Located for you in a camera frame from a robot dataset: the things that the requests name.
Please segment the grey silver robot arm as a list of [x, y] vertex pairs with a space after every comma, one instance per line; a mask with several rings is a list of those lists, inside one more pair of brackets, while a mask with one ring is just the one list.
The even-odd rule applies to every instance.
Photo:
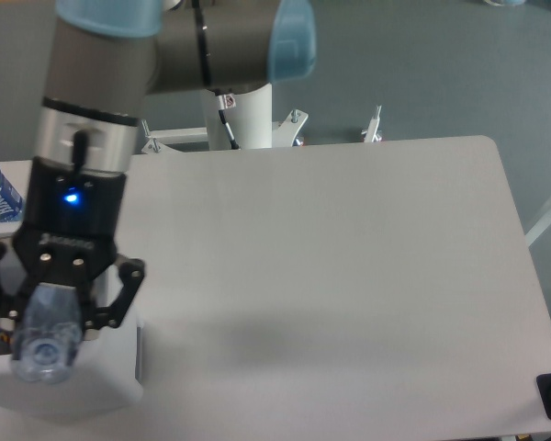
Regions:
[[118, 328], [145, 276], [118, 217], [149, 94], [227, 92], [308, 76], [308, 1], [59, 1], [20, 226], [0, 238], [0, 328], [40, 286], [68, 288], [84, 336]]

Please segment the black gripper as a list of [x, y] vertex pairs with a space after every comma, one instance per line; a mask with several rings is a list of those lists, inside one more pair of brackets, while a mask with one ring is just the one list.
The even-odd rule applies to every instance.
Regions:
[[[85, 340], [96, 339], [104, 327], [119, 328], [145, 278], [142, 260], [116, 260], [114, 236], [126, 181], [122, 173], [75, 172], [68, 164], [32, 160], [13, 248], [9, 236], [0, 236], [1, 331], [13, 334], [21, 326], [40, 284], [75, 288]], [[14, 276], [1, 267], [10, 255], [17, 263]], [[112, 267], [121, 287], [107, 304]]]

